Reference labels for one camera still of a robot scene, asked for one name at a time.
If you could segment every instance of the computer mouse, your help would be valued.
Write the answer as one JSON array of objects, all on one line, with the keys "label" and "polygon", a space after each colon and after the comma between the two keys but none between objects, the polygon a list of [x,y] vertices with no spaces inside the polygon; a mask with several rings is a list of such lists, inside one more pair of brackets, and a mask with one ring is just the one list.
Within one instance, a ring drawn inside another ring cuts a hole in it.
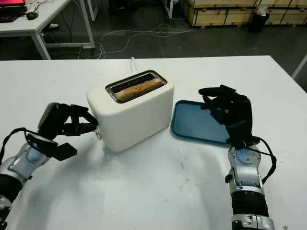
[{"label": "computer mouse", "polygon": [[28,20],[33,20],[33,19],[38,17],[38,13],[37,12],[29,12],[29,13],[26,14],[26,16],[27,16]]}]

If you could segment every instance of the computer monitor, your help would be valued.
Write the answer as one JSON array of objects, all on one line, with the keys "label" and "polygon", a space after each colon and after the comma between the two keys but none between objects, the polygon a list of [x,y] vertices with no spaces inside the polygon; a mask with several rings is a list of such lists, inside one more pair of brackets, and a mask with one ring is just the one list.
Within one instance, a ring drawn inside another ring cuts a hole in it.
[{"label": "computer monitor", "polygon": [[24,6],[24,0],[0,0],[0,6]]}]

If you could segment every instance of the blue tray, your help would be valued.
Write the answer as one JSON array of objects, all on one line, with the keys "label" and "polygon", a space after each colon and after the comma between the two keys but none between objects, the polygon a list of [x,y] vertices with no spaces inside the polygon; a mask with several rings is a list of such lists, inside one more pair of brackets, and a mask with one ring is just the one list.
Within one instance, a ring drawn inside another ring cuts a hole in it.
[{"label": "blue tray", "polygon": [[210,110],[201,110],[203,103],[178,101],[172,120],[172,131],[185,138],[224,143],[229,138],[224,125],[220,125]]}]

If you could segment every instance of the trash can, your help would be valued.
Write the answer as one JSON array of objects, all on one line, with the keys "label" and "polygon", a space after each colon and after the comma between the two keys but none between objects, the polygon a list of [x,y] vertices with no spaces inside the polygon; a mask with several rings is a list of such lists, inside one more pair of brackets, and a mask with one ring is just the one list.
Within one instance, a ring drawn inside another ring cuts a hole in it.
[{"label": "trash can", "polygon": [[265,13],[265,16],[254,13],[249,24],[249,30],[253,33],[260,33],[269,17],[268,13]]}]

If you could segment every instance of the laptop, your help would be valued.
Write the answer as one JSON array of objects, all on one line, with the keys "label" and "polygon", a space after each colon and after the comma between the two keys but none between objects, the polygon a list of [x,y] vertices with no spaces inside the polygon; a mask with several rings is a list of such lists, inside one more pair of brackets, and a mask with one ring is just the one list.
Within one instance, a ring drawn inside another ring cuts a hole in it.
[{"label": "laptop", "polygon": [[24,0],[0,0],[0,23],[13,22],[26,12]]}]

